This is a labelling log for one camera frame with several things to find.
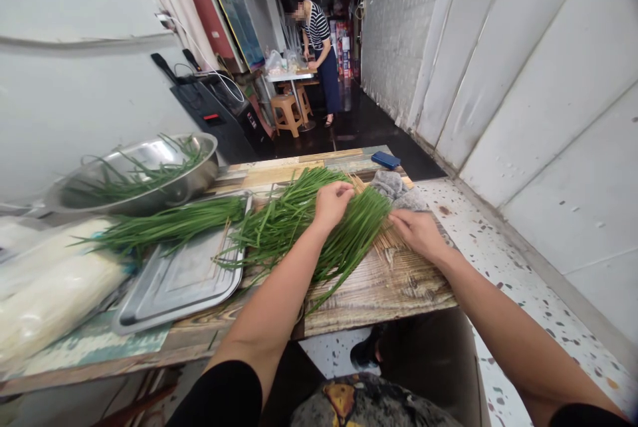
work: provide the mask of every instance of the dark floor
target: dark floor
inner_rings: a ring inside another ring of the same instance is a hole
[[[401,159],[412,181],[440,178],[445,172],[359,86],[342,86],[342,107],[332,127],[324,128],[325,108],[308,94],[316,128],[293,138],[288,130],[274,139],[276,158],[387,145]]]

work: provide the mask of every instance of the terrazzo floor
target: terrazzo floor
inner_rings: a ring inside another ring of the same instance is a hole
[[[507,238],[482,217],[449,179],[418,181],[415,188],[423,193],[469,262],[532,316],[605,394],[627,415],[634,417],[638,383],[535,273]],[[330,379],[356,371],[350,362],[350,349],[369,332],[369,329],[343,331],[306,339],[301,345]],[[474,331],[474,334],[491,424],[494,427],[531,425],[516,389],[478,333]]]

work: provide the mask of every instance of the metal bowl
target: metal bowl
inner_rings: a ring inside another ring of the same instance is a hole
[[[158,211],[177,207],[198,197],[206,191],[217,178],[219,165],[217,162],[217,138],[208,133],[193,133],[171,136],[176,141],[186,141],[193,137],[193,146],[201,148],[205,153],[203,160],[189,171],[175,179],[146,193],[103,204],[104,201],[86,192],[86,196],[78,193],[85,188],[85,183],[104,181],[104,164],[95,159],[82,165],[64,179],[57,181],[49,189],[45,197],[46,207],[56,213],[101,213],[127,214],[129,216],[150,216]],[[181,164],[187,156],[162,138],[155,138],[143,143],[122,148],[119,151],[102,157],[113,168],[124,176],[131,177],[136,168],[134,163],[123,156],[143,163],[148,169],[159,169],[160,164]]]

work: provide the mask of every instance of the shoe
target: shoe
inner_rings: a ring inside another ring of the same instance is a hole
[[[376,357],[377,342],[385,330],[385,324],[377,324],[372,327],[370,336],[365,341],[355,345],[350,351],[350,361],[356,369],[366,369],[379,365]]]

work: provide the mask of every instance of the rag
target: rag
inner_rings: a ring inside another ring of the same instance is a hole
[[[429,211],[423,193],[417,189],[408,189],[396,171],[377,171],[370,186],[392,202],[392,209]]]

